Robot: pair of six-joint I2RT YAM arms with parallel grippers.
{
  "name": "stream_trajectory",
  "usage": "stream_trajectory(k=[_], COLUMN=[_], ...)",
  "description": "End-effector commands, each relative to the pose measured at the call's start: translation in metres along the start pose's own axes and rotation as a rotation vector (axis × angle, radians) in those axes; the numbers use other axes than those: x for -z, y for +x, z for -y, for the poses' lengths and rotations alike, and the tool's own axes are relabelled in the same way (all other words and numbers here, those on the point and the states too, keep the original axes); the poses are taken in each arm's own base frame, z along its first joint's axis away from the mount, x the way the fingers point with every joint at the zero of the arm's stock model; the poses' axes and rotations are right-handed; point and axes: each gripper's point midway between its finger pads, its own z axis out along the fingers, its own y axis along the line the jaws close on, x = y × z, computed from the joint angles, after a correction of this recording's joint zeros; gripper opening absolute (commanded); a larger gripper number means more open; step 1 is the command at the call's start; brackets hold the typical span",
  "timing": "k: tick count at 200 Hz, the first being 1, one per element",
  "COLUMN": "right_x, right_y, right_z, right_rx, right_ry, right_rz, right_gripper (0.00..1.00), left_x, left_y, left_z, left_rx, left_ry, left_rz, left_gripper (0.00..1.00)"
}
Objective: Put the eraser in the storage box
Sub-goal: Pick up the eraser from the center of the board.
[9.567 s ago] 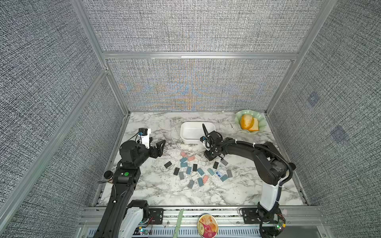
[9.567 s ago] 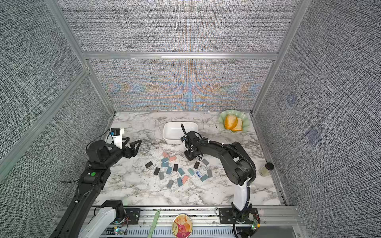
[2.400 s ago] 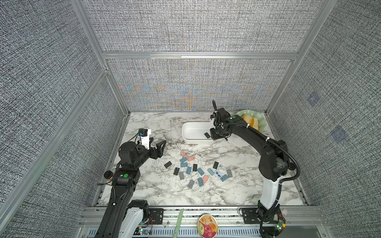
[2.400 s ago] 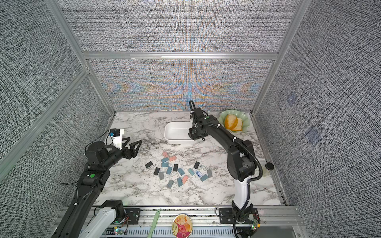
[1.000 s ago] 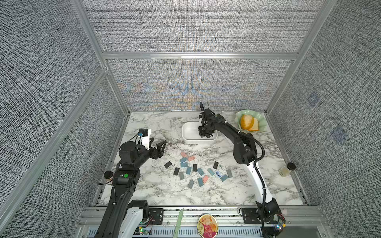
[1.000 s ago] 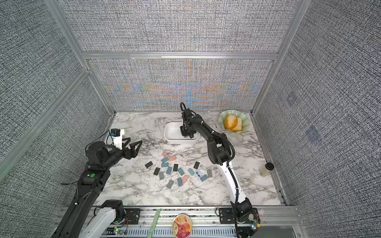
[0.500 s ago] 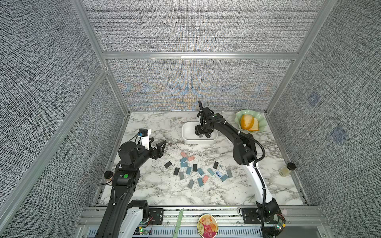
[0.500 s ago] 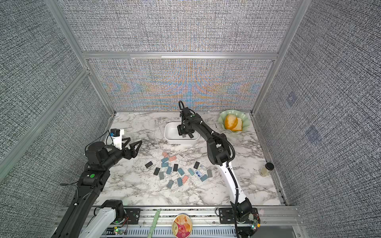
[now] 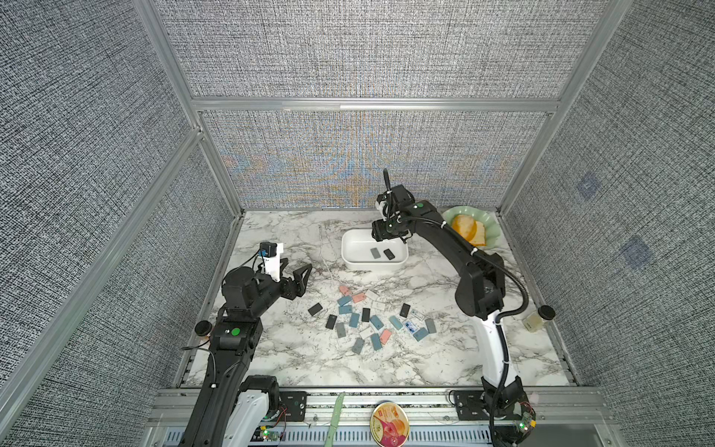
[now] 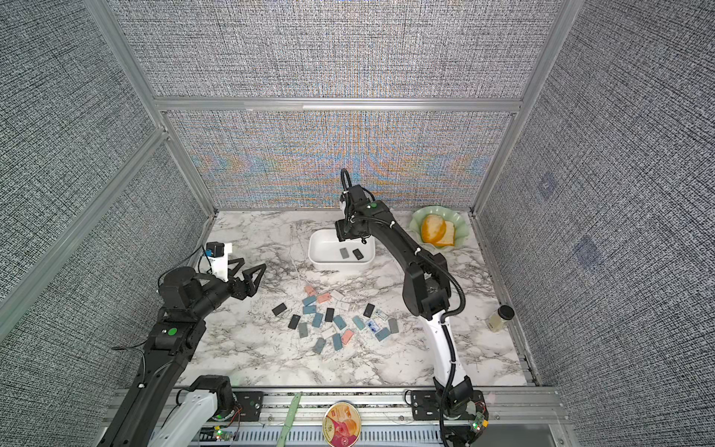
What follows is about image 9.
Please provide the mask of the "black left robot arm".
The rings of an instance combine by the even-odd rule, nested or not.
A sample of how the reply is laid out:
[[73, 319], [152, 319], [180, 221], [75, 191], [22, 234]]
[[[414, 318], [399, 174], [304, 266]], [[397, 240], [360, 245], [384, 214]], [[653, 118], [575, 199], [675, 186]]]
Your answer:
[[249, 266], [225, 275], [225, 305], [210, 333], [207, 372], [181, 446], [246, 446], [259, 426], [283, 413], [277, 378], [248, 370], [264, 331], [261, 316], [280, 298], [304, 296], [312, 269], [306, 264], [278, 280]]

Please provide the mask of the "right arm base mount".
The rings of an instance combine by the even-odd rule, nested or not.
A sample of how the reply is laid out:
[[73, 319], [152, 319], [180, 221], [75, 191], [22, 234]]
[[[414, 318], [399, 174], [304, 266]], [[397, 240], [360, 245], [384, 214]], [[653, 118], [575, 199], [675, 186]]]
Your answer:
[[483, 389], [453, 389], [449, 400], [456, 410], [460, 421], [488, 421], [495, 410], [495, 421], [516, 421], [530, 413], [531, 404], [523, 391], [504, 390], [493, 404], [493, 391]]

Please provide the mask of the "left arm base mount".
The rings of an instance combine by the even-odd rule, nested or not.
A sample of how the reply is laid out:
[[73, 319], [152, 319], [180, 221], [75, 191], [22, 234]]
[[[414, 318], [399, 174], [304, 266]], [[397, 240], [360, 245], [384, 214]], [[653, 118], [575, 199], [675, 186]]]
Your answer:
[[288, 389], [279, 389], [279, 415], [275, 424], [284, 422], [304, 422], [308, 393]]

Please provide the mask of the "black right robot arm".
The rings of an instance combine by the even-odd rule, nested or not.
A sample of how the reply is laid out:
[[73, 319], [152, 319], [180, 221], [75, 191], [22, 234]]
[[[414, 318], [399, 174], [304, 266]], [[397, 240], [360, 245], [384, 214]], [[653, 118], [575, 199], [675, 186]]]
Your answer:
[[437, 249], [459, 275], [454, 297], [459, 309], [476, 320], [486, 412], [505, 417], [524, 390], [511, 366], [503, 320], [526, 310], [528, 291], [498, 255], [472, 246], [426, 201], [399, 203], [393, 195], [383, 193], [375, 208], [381, 215], [372, 223], [375, 240], [407, 240], [417, 235]]

